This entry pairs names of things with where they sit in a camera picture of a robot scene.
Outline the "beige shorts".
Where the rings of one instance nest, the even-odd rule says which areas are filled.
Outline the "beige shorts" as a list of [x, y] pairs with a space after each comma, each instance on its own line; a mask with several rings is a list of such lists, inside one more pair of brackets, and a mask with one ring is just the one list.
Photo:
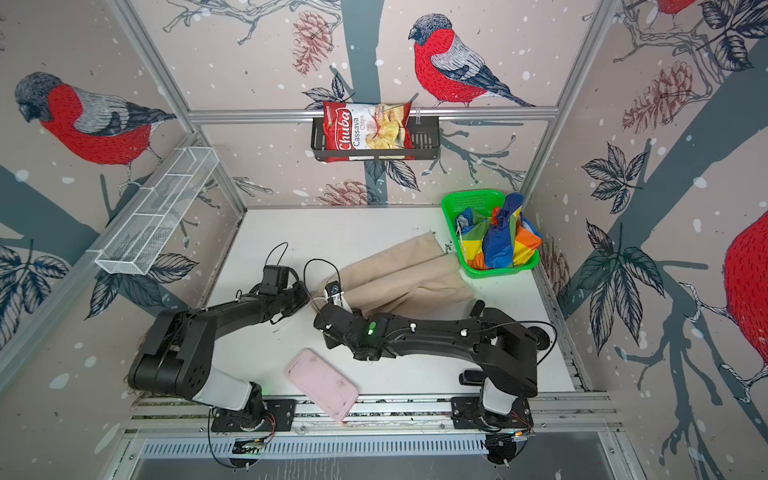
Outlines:
[[364, 315], [419, 318], [474, 297], [459, 269], [457, 256], [427, 232], [342, 268], [342, 296]]

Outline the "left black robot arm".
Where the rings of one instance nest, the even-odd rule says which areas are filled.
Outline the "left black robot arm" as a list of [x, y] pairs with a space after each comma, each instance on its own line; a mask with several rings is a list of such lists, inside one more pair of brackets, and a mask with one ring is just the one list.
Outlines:
[[128, 371], [127, 383], [134, 390], [207, 405], [215, 413], [257, 427], [268, 418], [261, 387], [215, 368], [215, 343], [246, 327], [274, 325], [308, 303], [309, 292], [294, 269], [266, 265], [262, 281], [233, 301], [158, 315]]

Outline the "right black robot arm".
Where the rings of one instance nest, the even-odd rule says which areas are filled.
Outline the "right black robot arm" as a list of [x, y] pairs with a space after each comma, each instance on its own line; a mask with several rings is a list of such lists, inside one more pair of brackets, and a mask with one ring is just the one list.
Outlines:
[[364, 316], [327, 304], [313, 326], [364, 393], [457, 393], [476, 384], [481, 407], [512, 416], [538, 394], [538, 366], [557, 340], [544, 321], [518, 321], [478, 301], [468, 318]]

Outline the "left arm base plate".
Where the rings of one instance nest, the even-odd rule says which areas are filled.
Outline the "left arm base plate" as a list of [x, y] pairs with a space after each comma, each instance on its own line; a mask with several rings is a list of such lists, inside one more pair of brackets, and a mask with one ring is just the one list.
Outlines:
[[276, 398], [250, 402], [243, 410], [214, 408], [212, 433], [288, 432], [292, 428], [297, 401]]

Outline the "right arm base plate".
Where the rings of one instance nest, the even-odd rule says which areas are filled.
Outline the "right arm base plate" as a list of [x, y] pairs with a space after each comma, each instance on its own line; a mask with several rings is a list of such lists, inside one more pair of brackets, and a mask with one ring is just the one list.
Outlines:
[[482, 406], [479, 396], [452, 397], [451, 420], [456, 430], [497, 433], [506, 429], [528, 431], [534, 422], [528, 400], [517, 398], [507, 414], [494, 413]]

